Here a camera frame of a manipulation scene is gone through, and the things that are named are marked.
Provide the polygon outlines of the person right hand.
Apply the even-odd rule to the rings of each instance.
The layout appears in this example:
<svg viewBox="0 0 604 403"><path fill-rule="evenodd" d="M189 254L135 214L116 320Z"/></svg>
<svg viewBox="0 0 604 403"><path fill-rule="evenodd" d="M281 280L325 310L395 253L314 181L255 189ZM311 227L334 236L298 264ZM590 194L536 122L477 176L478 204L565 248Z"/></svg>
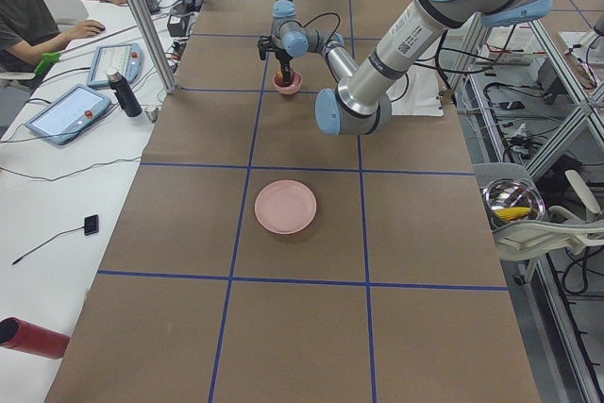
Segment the person right hand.
<svg viewBox="0 0 604 403"><path fill-rule="evenodd" d="M99 35L105 31L105 26L95 20L81 21L69 30L72 39L84 39Z"/></svg>

